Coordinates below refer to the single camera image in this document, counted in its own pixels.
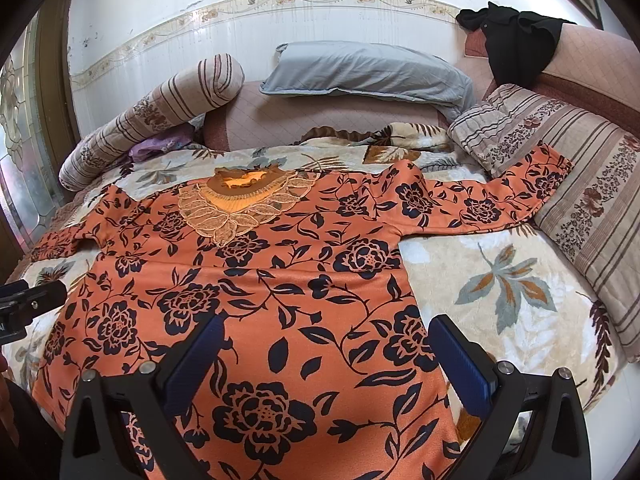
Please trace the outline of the striped bolster pillow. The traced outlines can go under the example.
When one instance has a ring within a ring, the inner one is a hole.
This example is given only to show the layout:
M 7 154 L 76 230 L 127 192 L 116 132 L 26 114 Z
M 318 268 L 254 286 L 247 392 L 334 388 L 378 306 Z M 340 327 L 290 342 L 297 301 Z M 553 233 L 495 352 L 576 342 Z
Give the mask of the striped bolster pillow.
M 62 163 L 58 182 L 70 192 L 81 191 L 136 144 L 226 105 L 244 80 L 241 64 L 230 54 L 204 58 L 81 139 Z

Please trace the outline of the ornate glass door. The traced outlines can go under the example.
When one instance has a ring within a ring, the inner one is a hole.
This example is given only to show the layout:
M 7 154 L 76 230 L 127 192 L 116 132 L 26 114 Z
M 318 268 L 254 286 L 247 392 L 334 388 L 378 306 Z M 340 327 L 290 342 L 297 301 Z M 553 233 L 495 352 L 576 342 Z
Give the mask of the ornate glass door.
M 37 26 L 32 18 L 1 67 L 1 207 L 25 252 L 64 203 L 38 110 Z

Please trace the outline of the orange black floral blouse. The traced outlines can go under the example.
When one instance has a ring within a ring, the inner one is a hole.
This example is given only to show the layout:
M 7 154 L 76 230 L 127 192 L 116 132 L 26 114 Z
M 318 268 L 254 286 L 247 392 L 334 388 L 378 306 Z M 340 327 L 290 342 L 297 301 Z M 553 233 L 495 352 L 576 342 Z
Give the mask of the orange black floral blouse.
M 216 479 L 434 479 L 459 452 L 442 372 L 402 264 L 409 235 L 527 221 L 572 165 L 539 145 L 495 180 L 217 170 L 134 200 L 109 186 L 34 259 L 98 245 L 44 346 L 58 424 L 81 374 L 155 362 L 206 315 L 224 343 L 178 429 Z

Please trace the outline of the floral leaf print blanket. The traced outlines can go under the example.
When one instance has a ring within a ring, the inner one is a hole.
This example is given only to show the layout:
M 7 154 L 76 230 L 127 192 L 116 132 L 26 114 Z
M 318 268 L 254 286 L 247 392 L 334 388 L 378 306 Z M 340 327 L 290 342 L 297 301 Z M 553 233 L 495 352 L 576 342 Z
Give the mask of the floral leaf print blanket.
M 393 124 L 377 139 L 354 143 L 326 137 L 294 146 L 224 154 L 185 148 L 153 158 L 137 164 L 124 178 L 109 172 L 85 195 L 62 229 L 81 222 L 111 185 L 141 200 L 209 178 L 221 169 L 252 171 L 276 166 L 306 172 L 379 174 L 400 160 L 415 164 L 427 180 L 484 181 L 480 170 L 441 128 Z M 582 404 L 598 400 L 620 364 L 620 348 L 612 341 L 605 308 L 596 303 L 590 287 L 541 232 L 518 226 L 491 233 L 409 235 L 400 240 L 399 250 L 426 332 L 433 316 L 449 315 L 463 333 L 521 370 L 549 373 L 567 365 L 577 377 Z M 98 252 L 98 245 L 86 240 L 68 257 L 32 259 L 24 278 L 32 285 L 61 281 L 71 295 Z M 25 339 L 9 344 L 4 352 L 9 378 L 30 394 L 34 394 L 44 346 L 64 307 L 35 322 Z

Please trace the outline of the black garment on headboard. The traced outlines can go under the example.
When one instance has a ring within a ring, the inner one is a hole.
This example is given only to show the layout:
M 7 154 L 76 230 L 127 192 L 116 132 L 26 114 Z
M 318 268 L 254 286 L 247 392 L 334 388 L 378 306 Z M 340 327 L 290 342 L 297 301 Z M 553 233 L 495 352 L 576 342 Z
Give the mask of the black garment on headboard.
M 564 24 L 574 22 L 488 2 L 478 11 L 461 10 L 456 21 L 467 32 L 485 37 L 489 66 L 498 86 L 530 88 L 549 65 Z

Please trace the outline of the pink quilted headboard cushion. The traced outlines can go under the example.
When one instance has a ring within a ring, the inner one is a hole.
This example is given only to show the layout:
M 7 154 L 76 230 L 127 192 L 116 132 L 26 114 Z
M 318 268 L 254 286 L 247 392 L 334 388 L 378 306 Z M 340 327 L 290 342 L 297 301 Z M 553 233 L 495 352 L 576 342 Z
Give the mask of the pink quilted headboard cushion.
M 472 79 L 477 99 L 498 87 L 480 30 L 466 36 L 456 66 Z M 554 57 L 529 89 L 639 133 L 639 51 L 612 32 L 564 24 Z

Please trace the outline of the pink quilted mattress cover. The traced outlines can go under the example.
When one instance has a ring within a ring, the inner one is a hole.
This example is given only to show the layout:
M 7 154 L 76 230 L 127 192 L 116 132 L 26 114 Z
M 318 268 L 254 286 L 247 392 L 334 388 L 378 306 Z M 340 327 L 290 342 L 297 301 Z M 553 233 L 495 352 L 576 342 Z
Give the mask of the pink quilted mattress cover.
M 368 96 L 267 96 L 251 81 L 227 105 L 205 115 L 202 141 L 216 151 L 272 148 L 295 143 L 316 127 L 364 133 L 392 122 L 447 125 L 431 105 Z

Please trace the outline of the purple cloth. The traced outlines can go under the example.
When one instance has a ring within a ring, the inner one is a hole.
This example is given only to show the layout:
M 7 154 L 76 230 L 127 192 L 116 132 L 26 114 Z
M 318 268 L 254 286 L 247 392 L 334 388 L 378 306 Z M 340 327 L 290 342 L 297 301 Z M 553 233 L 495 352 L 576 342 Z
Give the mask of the purple cloth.
M 171 127 L 134 144 L 128 155 L 134 162 L 144 162 L 151 157 L 180 150 L 193 141 L 194 131 L 188 122 Z

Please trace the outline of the grey pillow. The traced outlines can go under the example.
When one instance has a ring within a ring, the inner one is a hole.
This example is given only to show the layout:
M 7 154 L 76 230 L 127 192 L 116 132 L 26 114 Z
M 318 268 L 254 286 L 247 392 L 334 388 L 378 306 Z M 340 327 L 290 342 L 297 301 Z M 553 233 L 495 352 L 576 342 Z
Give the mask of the grey pillow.
M 267 96 L 367 96 L 426 104 L 453 122 L 476 103 L 472 79 L 438 56 L 390 44 L 281 44 L 260 86 Z

